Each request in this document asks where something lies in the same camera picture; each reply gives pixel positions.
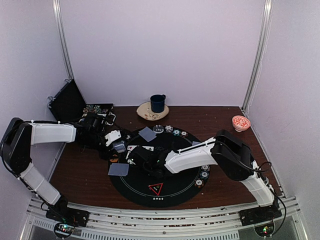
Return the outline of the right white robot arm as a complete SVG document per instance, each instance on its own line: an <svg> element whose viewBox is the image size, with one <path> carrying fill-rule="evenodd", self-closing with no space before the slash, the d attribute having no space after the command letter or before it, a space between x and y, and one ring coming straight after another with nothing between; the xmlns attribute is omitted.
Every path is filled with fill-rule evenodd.
<svg viewBox="0 0 320 240"><path fill-rule="evenodd" d="M146 151L142 158L143 170L158 178L205 165L218 165L229 179L249 190L258 204L251 212L259 220L281 215L279 197L250 147L227 130L219 130L214 137L186 148L173 148L159 154Z"/></svg>

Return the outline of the green fifty poker chip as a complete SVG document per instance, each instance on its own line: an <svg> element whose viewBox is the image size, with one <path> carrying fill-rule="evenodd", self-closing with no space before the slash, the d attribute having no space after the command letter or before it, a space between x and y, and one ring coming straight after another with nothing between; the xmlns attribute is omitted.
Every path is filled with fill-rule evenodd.
<svg viewBox="0 0 320 240"><path fill-rule="evenodd" d="M202 171L199 176L202 180L206 180L209 178L209 173L207 171Z"/></svg>

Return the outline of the blue ten poker chip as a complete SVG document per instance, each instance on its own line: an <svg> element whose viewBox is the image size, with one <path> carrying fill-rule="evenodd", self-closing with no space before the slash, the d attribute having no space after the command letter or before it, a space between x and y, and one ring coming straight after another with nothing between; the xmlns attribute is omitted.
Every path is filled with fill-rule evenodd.
<svg viewBox="0 0 320 240"><path fill-rule="evenodd" d="M203 165L201 167L204 171L209 171L210 170L210 166L209 165Z"/></svg>

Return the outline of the orange big blind button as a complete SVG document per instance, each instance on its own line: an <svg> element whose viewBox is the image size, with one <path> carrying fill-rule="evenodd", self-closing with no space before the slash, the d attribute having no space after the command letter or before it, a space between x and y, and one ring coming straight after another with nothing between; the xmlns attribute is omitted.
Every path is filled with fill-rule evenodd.
<svg viewBox="0 0 320 240"><path fill-rule="evenodd" d="M109 161L110 161L111 163L117 163L117 162L119 161L119 157L118 157L116 154L114 154L114 155L109 159Z"/></svg>

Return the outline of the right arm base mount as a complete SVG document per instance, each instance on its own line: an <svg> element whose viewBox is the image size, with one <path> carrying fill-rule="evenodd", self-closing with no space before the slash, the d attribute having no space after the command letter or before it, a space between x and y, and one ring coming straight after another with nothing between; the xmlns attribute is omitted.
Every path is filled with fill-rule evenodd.
<svg viewBox="0 0 320 240"><path fill-rule="evenodd" d="M262 238L269 238L276 232L275 218L282 216L280 210L252 208L241 210L239 217L242 226L254 225L255 233Z"/></svg>

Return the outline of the red triangle all-in marker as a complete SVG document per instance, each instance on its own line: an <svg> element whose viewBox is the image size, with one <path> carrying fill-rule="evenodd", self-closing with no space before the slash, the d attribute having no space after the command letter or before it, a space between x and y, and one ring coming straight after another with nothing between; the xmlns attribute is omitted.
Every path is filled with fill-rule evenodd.
<svg viewBox="0 0 320 240"><path fill-rule="evenodd" d="M153 191L156 196L159 196L163 188L163 183L150 184L148 188Z"/></svg>

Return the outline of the green chips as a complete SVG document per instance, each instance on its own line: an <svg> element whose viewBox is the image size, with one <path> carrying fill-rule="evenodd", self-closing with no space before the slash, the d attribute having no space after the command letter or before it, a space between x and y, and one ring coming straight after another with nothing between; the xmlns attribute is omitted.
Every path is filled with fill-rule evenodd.
<svg viewBox="0 0 320 240"><path fill-rule="evenodd" d="M172 134L173 134L174 136L179 136L179 135L181 134L181 131L178 130L178 129L174 129L174 130L172 131Z"/></svg>

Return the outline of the six of hearts card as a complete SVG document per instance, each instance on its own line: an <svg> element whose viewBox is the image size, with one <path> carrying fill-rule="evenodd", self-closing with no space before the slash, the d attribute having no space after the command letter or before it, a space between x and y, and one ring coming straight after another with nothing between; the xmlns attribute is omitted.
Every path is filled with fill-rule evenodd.
<svg viewBox="0 0 320 240"><path fill-rule="evenodd" d="M136 147L137 147L137 145L128 145L128 146L127 146L127 150L128 150L128 151L132 151L132 150L134 150Z"/></svg>

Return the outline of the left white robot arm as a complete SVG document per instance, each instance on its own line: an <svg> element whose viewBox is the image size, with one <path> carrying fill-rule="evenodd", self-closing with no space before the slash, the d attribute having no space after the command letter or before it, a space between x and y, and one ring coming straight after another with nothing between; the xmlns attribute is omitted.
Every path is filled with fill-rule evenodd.
<svg viewBox="0 0 320 240"><path fill-rule="evenodd" d="M87 114L70 120L23 120L13 117L0 141L0 157L9 172L32 193L52 208L61 222L72 218L68 201L43 175L40 158L53 156L45 153L50 145L80 143L102 153L114 150L115 145L127 136L125 130L101 114Z"/></svg>

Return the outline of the blue playing card deck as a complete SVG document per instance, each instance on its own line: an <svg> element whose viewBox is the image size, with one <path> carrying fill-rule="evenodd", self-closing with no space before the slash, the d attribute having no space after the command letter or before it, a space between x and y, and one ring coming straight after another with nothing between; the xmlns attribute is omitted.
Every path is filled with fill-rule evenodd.
<svg viewBox="0 0 320 240"><path fill-rule="evenodd" d="M126 145L125 145L125 142L123 140L117 141L117 142L113 142L112 146L113 146L113 149L116 152L118 152L119 154L121 154L121 153L126 151Z"/></svg>

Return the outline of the seven of clubs card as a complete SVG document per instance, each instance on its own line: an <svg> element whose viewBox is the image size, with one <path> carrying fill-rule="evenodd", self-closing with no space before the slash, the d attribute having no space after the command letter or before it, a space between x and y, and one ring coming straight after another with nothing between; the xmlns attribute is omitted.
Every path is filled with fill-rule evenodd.
<svg viewBox="0 0 320 240"><path fill-rule="evenodd" d="M146 150L149 150L149 151L153 151L154 150L153 146L143 146L143 148L145 148Z"/></svg>

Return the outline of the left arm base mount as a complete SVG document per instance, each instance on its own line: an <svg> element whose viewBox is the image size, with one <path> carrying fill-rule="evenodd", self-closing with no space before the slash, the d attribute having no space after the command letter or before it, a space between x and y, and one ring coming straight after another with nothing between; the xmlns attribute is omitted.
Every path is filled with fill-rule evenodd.
<svg viewBox="0 0 320 240"><path fill-rule="evenodd" d="M53 232L58 238L65 239L70 237L77 227L87 226L90 213L85 210L68 208L65 215L48 210L45 216L48 219L57 221L53 227Z"/></svg>

